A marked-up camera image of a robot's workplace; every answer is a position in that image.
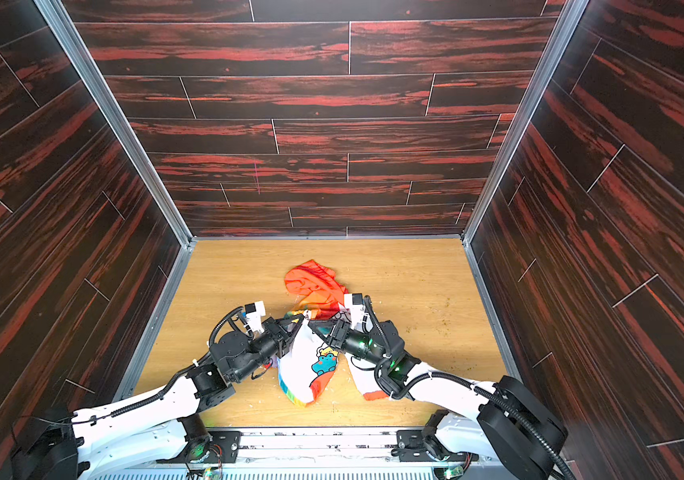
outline wooden tabletop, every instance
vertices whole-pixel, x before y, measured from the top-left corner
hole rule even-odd
[[[308,260],[334,269],[350,292],[371,295],[379,320],[392,320],[406,350],[424,362],[477,380],[505,374],[459,239],[206,240],[193,252],[135,391],[162,386],[201,358],[212,328],[235,306],[264,300],[268,315],[283,316],[298,301],[283,277]],[[202,414],[208,426],[419,426],[437,408],[364,400],[343,356],[309,407],[286,398],[276,369],[235,390]]]

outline side wall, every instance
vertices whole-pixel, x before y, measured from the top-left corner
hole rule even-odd
[[[112,400],[178,250],[37,8],[0,0],[0,478],[24,416]]]
[[[562,0],[65,0],[193,234],[458,234]]]
[[[586,479],[684,478],[684,2],[593,0],[471,242]]]

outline robotic arm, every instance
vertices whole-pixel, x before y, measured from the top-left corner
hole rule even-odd
[[[404,350],[394,324],[376,319],[367,296],[348,294],[345,307],[350,322],[313,320],[310,329],[335,350],[369,362],[377,385],[391,398],[446,408],[423,430],[423,447],[434,459],[472,452],[498,458],[520,480],[545,480],[553,465],[574,478],[558,456],[566,428],[520,382],[508,376],[499,383],[477,382],[436,370]],[[164,387],[46,421],[44,432],[21,439],[14,450],[14,480],[92,480],[179,456],[184,462],[202,462],[210,453],[211,436],[200,412],[230,398],[233,383],[259,378],[253,373],[268,366],[273,356],[282,358],[299,331],[295,323],[304,318],[261,322],[264,315],[262,302],[228,313],[214,327],[203,358],[174,374]],[[217,341],[228,322],[233,331]]]

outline metal edge trim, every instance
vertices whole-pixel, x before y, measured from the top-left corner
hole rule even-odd
[[[136,345],[136,350],[128,363],[126,372],[123,374],[123,379],[120,380],[120,385],[117,387],[113,402],[134,395],[136,383],[139,382],[139,377],[144,370],[144,365],[150,356],[150,351],[155,344],[160,328],[163,326],[163,321],[166,318],[171,302],[177,294],[184,271],[187,269],[187,264],[190,263],[195,243],[192,241],[189,246],[182,246],[179,249],[177,259],[174,260],[174,266],[171,267],[168,280],[166,280],[166,285],[163,287],[160,298],[155,304],[152,315],[150,315],[150,321],[147,322],[142,337],[138,345]]]
[[[467,255],[467,263],[470,264],[472,275],[475,277],[475,285],[478,286],[478,294],[481,297],[481,302],[483,302],[486,316],[489,318],[491,332],[494,334],[496,345],[499,347],[501,360],[505,363],[505,368],[507,369],[508,375],[522,381],[520,370],[518,370],[518,364],[516,363],[515,357],[512,355],[512,350],[510,349],[510,344],[507,340],[507,335],[505,335],[505,331],[501,328],[501,322],[499,321],[499,317],[496,315],[494,303],[491,302],[489,290],[486,288],[483,275],[481,275],[481,269],[478,265],[478,260],[475,259],[475,254],[472,252],[472,248],[465,249],[465,254]]]
[[[558,16],[556,26],[552,29],[550,39],[545,46],[544,52],[542,52],[542,56],[539,58],[539,63],[529,82],[529,87],[523,95],[518,111],[516,111],[516,116],[512,120],[507,136],[501,142],[499,153],[494,165],[491,167],[488,180],[483,186],[483,191],[478,201],[475,203],[475,211],[465,228],[462,237],[465,250],[469,251],[470,249],[470,242],[475,236],[475,232],[478,231],[481,220],[483,220],[483,216],[491,204],[491,199],[499,189],[501,179],[510,166],[512,156],[518,149],[521,139],[523,139],[526,127],[528,127],[529,121],[534,116],[534,112],[539,106],[539,101],[542,100],[542,95],[544,95],[552,75],[556,72],[563,52],[566,51],[566,46],[571,41],[588,2],[589,0],[569,0]]]
[[[177,206],[168,194],[168,190],[160,180],[155,168],[147,157],[146,151],[136,137],[134,129],[128,123],[123,110],[115,100],[115,96],[107,86],[104,76],[99,71],[94,58],[91,57],[83,38],[70,19],[70,15],[60,0],[33,0],[40,13],[50,27],[59,44],[64,49],[75,71],[94,98],[106,122],[110,125],[120,144],[123,145],[128,158],[134,164],[136,171],[144,181],[150,194],[166,217],[174,231],[180,245],[188,246],[192,240],[192,233],[187,228]]]
[[[308,236],[195,236],[195,241],[214,240],[436,240],[441,238],[459,238],[456,235],[308,235]]]

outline wall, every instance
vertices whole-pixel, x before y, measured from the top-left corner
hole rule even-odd
[[[198,236],[458,234],[562,7],[64,4]]]
[[[0,0],[0,478],[24,416],[111,402],[178,249],[32,1]]]
[[[684,478],[684,2],[593,0],[472,248],[591,478]]]

